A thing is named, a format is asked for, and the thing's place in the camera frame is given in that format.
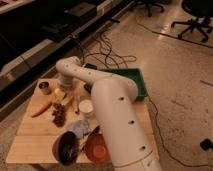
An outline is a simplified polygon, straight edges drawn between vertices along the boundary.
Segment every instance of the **red bowl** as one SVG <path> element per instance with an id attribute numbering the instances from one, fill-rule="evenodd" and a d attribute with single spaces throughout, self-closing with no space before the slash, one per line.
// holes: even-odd
<path id="1" fill-rule="evenodd" d="M 90 161 L 96 164 L 110 160 L 109 152 L 102 134 L 94 134 L 88 137 L 85 144 L 85 154 Z"/>

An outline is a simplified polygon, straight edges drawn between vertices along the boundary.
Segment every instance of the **black office chair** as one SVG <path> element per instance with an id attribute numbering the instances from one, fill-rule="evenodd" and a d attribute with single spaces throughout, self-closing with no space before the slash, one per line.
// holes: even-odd
<path id="1" fill-rule="evenodd" d="M 184 11 L 196 17 L 196 19 L 190 19 L 186 22 L 174 21 L 172 23 L 172 28 L 175 26 L 175 24 L 189 26 L 178 34 L 178 38 L 181 39 L 183 34 L 189 30 L 192 33 L 194 29 L 197 29 L 204 36 L 202 42 L 207 42 L 209 39 L 207 33 L 212 32 L 212 27 L 208 25 L 209 23 L 199 22 L 199 19 L 210 18 L 213 16 L 213 0 L 183 0 L 181 6 Z"/>
<path id="2" fill-rule="evenodd" d="M 152 12 L 151 12 L 151 6 L 156 6 L 159 7 L 161 9 L 160 12 L 164 12 L 164 8 L 163 6 L 155 3 L 155 0 L 135 0 L 135 4 L 130 8 L 130 11 L 133 11 L 133 9 L 135 7 L 138 7 L 140 5 L 145 5 L 145 7 L 148 10 L 148 16 L 151 17 L 152 16 Z"/>

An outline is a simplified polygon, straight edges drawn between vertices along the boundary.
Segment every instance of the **green box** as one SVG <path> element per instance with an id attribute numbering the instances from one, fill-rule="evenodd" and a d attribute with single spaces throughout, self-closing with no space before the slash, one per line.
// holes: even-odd
<path id="1" fill-rule="evenodd" d="M 129 69 L 102 69 L 102 71 L 115 73 L 135 81 L 138 87 L 138 96 L 136 100 L 142 101 L 144 97 L 148 96 L 146 86 L 143 80 L 143 75 L 138 68 Z"/>

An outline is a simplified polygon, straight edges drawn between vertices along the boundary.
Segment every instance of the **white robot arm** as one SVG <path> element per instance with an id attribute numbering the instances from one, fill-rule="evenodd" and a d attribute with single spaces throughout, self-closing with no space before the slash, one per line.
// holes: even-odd
<path id="1" fill-rule="evenodd" d="M 77 57 L 59 60 L 59 85 L 70 87 L 73 77 L 93 85 L 94 113 L 115 171 L 162 171 L 131 104 L 138 92 L 135 82 L 79 65 Z"/>

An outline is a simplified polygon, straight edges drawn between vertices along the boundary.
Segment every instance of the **desk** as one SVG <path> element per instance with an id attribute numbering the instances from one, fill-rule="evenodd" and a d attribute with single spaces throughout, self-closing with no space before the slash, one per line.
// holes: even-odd
<path id="1" fill-rule="evenodd" d="M 57 87 L 57 79 L 40 79 L 38 84 L 42 81 L 48 81 L 52 90 Z M 38 84 L 10 147 L 8 156 L 6 158 L 6 163 L 58 163 L 52 154 L 53 143 L 59 135 L 66 131 L 66 125 L 68 123 L 83 119 L 82 115 L 75 114 L 72 105 L 70 105 L 66 112 L 67 119 L 65 126 L 61 128 L 56 127 L 52 122 L 52 107 L 42 115 L 32 118 L 31 115 L 37 111 L 46 101 L 53 99 L 53 93 L 51 95 L 43 95 L 38 88 Z M 73 94 L 90 98 L 90 95 L 84 90 L 83 84 L 84 83 L 79 80 L 74 80 L 75 88 L 73 90 Z M 150 141 L 155 154 L 158 156 L 158 150 L 156 147 L 147 106 L 144 102 L 135 102 L 133 106 L 148 137 L 148 140 Z M 95 128 L 97 125 L 96 119 L 90 119 L 89 124 L 91 129 Z M 90 163 L 90 161 L 87 159 L 85 154 L 81 153 L 78 156 L 77 163 Z"/>

